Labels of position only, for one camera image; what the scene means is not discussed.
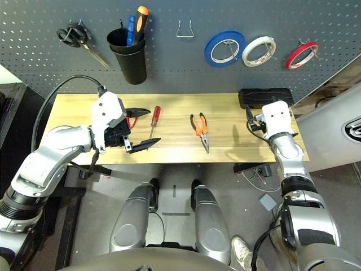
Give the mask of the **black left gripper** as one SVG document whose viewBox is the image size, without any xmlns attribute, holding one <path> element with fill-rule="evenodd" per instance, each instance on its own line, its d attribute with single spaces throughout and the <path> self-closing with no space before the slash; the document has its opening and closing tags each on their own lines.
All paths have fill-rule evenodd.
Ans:
<svg viewBox="0 0 361 271">
<path fill-rule="evenodd" d="M 140 117 L 146 114 L 151 113 L 150 110 L 145 108 L 127 108 L 126 116 L 127 117 Z M 126 152 L 132 154 L 138 151 L 147 150 L 161 138 L 151 138 L 144 141 L 141 141 L 140 144 L 131 145 L 129 135 L 131 130 L 127 118 L 122 120 L 114 128 L 107 128 L 104 133 L 104 142 L 106 147 L 125 147 Z"/>
</svg>

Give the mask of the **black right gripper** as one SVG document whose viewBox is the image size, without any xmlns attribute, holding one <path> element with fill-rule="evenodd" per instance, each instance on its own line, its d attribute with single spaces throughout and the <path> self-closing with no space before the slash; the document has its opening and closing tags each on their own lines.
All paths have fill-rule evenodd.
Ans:
<svg viewBox="0 0 361 271">
<path fill-rule="evenodd" d="M 261 130 L 263 133 L 267 132 L 265 118 L 262 113 L 253 116 L 251 112 L 248 112 L 248 130 L 250 132 L 259 130 Z"/>
</svg>

